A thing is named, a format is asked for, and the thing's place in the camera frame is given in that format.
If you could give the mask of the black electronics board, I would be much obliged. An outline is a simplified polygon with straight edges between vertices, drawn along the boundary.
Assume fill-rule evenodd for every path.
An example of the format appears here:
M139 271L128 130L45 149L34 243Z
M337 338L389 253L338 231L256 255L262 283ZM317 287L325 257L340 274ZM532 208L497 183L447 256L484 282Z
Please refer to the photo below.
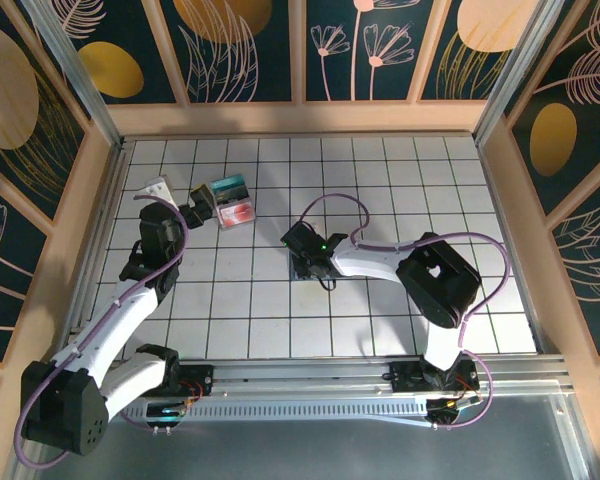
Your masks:
M468 398L439 398L426 401L425 420L434 429L446 428L447 430L466 427L476 423L481 415L477 414L469 420L459 422L462 411L481 405L482 400L478 396Z
M171 435L186 413L184 402L153 402L146 407L145 423L153 435Z

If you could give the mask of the aluminium corner post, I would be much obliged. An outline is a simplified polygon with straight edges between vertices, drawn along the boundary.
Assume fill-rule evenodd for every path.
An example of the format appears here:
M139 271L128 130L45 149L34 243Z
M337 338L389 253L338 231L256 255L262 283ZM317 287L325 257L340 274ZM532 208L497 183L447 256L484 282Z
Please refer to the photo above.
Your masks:
M121 135L73 43L87 40L104 20L104 0L18 1L106 140L120 147Z
M556 23L565 0L540 0L533 10L516 47L509 55L488 97L487 104L473 132L475 146L480 149L537 58L546 37Z

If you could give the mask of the teal card stack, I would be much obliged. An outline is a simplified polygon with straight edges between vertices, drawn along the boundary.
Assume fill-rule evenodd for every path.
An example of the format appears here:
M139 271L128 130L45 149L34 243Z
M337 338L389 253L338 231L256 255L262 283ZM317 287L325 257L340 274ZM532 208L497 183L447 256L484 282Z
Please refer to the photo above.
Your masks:
M241 174L236 174L212 181L211 190L214 194L219 194L222 191L239 188L244 185L244 177Z

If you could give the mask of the teal and pink box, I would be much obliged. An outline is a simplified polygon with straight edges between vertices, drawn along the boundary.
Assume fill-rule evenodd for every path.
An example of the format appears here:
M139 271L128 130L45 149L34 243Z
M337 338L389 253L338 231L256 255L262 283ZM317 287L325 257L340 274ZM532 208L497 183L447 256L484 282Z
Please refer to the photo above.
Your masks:
M211 182L216 216L223 230L255 220L255 208L241 174Z

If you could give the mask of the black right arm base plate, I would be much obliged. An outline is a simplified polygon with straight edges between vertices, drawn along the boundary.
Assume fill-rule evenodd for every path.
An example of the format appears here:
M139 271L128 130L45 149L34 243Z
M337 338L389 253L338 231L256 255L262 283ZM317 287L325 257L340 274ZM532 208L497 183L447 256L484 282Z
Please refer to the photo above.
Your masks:
M480 389L476 365L467 357L461 357L449 370L438 369L424 359L390 362L382 378L394 393Z

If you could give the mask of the white red card stack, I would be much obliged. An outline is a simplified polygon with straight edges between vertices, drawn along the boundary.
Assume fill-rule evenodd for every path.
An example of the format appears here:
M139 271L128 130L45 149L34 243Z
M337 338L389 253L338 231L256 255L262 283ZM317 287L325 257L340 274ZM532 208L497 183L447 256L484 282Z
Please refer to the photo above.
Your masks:
M219 207L218 219L222 228L232 228L252 222L255 211L250 201L224 205Z

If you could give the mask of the aluminium mounting rail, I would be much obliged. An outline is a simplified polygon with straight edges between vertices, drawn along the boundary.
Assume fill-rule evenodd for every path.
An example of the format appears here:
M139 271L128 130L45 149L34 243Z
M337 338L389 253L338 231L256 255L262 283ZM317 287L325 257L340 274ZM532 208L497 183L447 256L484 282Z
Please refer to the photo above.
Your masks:
M501 395L509 391L520 394L526 391L545 389L567 394L573 391L572 381L566 365L559 356L504 355L488 357L482 361L471 359L477 369L480 382L478 391L464 389L452 392L408 392L409 394L441 394L452 396L457 392L475 391L484 393L492 382L494 391ZM222 391L274 392L296 395L300 390L310 392L360 391L377 387L382 391L392 391L391 384L382 378L389 371L389 363L405 360L419 360L420 357L400 357L389 359L323 359L248 361L241 365L236 362L219 362L214 368L211 394ZM147 390L166 382L168 370L180 365L201 365L206 363L185 362L171 358L160 359L154 355L137 354L133 359L120 363L103 377L98 387L102 390L121 385L130 387L133 392L125 396L126 404L141 397Z

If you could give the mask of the grey metal base plate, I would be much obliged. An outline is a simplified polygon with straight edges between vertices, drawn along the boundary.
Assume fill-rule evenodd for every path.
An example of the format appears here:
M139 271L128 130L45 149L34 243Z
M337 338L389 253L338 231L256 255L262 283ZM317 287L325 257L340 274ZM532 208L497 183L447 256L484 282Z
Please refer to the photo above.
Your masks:
M7 480L600 480L552 395L496 398L478 422L426 429L374 420L208 422L152 435L112 424L89 456Z

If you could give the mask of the aluminium side rail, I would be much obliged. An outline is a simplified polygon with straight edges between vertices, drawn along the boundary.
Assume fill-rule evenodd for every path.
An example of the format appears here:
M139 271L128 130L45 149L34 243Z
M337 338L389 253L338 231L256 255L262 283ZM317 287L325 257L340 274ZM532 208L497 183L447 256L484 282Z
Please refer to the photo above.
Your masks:
M66 346L74 328L79 327L84 317L92 312L104 269L107 245L113 232L114 209L120 199L127 172L126 156L122 147L113 147L108 154L79 251L67 312L54 336L53 353Z

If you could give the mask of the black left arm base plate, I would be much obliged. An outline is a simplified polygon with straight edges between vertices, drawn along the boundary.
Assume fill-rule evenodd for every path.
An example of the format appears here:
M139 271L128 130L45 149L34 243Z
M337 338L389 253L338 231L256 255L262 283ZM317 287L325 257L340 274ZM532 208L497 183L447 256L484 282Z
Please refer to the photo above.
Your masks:
M212 365L180 365L166 373L166 382L141 394L144 398L209 396L213 387Z

